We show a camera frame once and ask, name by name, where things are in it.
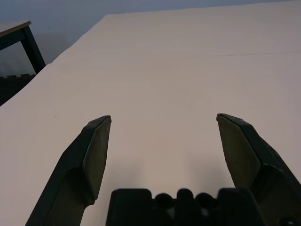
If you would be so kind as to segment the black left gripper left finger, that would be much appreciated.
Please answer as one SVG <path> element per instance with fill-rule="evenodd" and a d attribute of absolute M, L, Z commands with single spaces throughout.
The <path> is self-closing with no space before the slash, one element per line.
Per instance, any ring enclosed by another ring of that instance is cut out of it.
<path fill-rule="evenodd" d="M 28 226 L 79 226 L 98 198 L 106 165 L 111 117 L 90 121 L 61 155 Z"/>

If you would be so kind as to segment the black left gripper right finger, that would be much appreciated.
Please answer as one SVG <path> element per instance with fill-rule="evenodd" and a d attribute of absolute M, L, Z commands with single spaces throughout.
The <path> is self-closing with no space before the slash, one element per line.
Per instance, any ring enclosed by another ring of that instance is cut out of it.
<path fill-rule="evenodd" d="M 216 117 L 224 158 L 236 188 L 248 189 L 269 226 L 301 224 L 301 185 L 277 151 L 241 118 Z"/>

